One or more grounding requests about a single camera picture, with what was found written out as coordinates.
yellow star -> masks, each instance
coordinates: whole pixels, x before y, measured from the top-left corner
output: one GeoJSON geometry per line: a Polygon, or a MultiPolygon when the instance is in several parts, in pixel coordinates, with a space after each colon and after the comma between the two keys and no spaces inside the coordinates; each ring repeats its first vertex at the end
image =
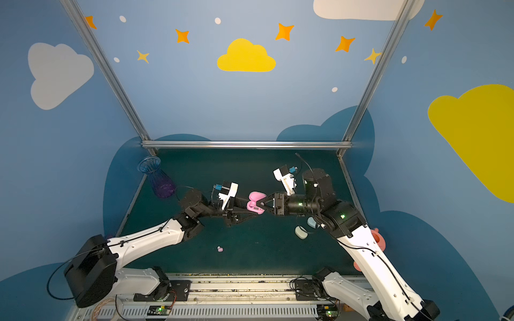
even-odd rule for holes
{"type": "Polygon", "coordinates": [[[149,53],[142,54],[141,52],[139,52],[139,50],[137,51],[137,53],[139,54],[139,58],[137,60],[144,60],[146,61],[146,63],[148,63],[148,60],[146,60],[146,56],[149,55],[149,53]]]}
{"type": "Polygon", "coordinates": [[[277,34],[277,37],[275,38],[275,40],[285,39],[285,40],[289,41],[289,33],[291,32],[293,27],[294,26],[286,27],[286,26],[282,26],[281,24],[279,24],[279,34],[277,34]]]}
{"type": "Polygon", "coordinates": [[[337,47],[336,51],[344,50],[348,52],[350,50],[350,44],[352,44],[353,40],[355,40],[355,38],[346,39],[345,37],[341,37],[341,43],[339,44],[339,47],[337,47]]]}
{"type": "Polygon", "coordinates": [[[364,59],[364,61],[366,60],[371,60],[373,62],[373,64],[375,64],[375,60],[377,59],[378,56],[380,56],[382,53],[379,52],[379,53],[376,53],[375,52],[375,48],[371,49],[372,50],[372,53],[371,53],[371,56],[369,56],[368,58],[364,59]]]}
{"type": "Polygon", "coordinates": [[[95,24],[93,23],[93,16],[90,15],[89,17],[85,17],[86,18],[86,21],[87,21],[87,24],[93,28],[93,29],[96,29],[96,26],[95,24]]]}
{"type": "Polygon", "coordinates": [[[175,29],[175,31],[177,31],[177,34],[178,34],[178,39],[177,39],[177,43],[179,42],[185,42],[185,43],[189,43],[189,40],[188,40],[188,33],[189,31],[178,31],[178,29],[175,29]]]}
{"type": "Polygon", "coordinates": [[[430,30],[434,30],[434,27],[435,27],[435,23],[441,19],[443,17],[443,15],[439,15],[435,12],[434,10],[434,13],[432,13],[432,16],[430,17],[430,20],[427,21],[427,23],[425,23],[425,27],[430,27],[430,30]]]}

yellow cloud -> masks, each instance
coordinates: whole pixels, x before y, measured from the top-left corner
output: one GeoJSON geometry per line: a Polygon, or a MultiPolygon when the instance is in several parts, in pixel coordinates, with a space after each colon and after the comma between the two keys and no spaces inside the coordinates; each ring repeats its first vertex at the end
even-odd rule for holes
{"type": "Polygon", "coordinates": [[[218,68],[224,71],[266,72],[275,68],[275,59],[261,45],[246,39],[236,39],[228,46],[227,54],[218,58],[218,68]]]}
{"type": "Polygon", "coordinates": [[[430,122],[496,197],[514,203],[514,90],[484,85],[430,104],[430,122]]]}

pink toy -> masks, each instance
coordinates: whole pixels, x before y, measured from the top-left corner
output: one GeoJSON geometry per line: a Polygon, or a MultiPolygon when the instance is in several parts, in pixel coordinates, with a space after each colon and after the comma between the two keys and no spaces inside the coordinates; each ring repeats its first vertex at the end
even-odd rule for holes
{"type": "Polygon", "coordinates": [[[246,203],[246,209],[257,214],[264,213],[264,209],[257,206],[257,201],[266,197],[266,194],[260,192],[251,192],[248,198],[250,201],[246,203]]]}
{"type": "MultiPolygon", "coordinates": [[[[377,245],[378,247],[383,251],[386,249],[386,240],[384,240],[384,238],[382,237],[382,235],[380,235],[380,233],[378,233],[378,229],[373,229],[373,230],[370,230],[371,231],[371,234],[373,235],[373,238],[375,239],[375,242],[377,242],[377,245]]],[[[354,268],[357,270],[357,271],[360,271],[360,267],[357,265],[356,262],[354,262],[354,268]]]]}

purple vase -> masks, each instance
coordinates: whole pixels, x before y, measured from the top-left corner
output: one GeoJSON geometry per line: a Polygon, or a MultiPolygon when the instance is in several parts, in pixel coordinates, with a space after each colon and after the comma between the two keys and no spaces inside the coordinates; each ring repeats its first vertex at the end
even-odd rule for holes
{"type": "Polygon", "coordinates": [[[137,169],[147,175],[146,178],[150,180],[152,190],[157,197],[167,198],[175,193],[177,187],[171,178],[160,169],[160,158],[157,156],[143,158],[137,165],[137,169]]]}

metal plate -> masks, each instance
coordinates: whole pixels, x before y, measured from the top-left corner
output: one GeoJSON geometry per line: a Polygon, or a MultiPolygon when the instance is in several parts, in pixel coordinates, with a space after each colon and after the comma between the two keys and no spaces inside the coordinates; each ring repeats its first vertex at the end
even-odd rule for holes
{"type": "Polygon", "coordinates": [[[175,293],[170,292],[170,295],[163,301],[156,301],[150,295],[134,294],[134,302],[173,302],[187,301],[189,297],[189,288],[191,281],[189,280],[170,280],[171,288],[177,293],[177,300],[175,300],[175,293]]]}

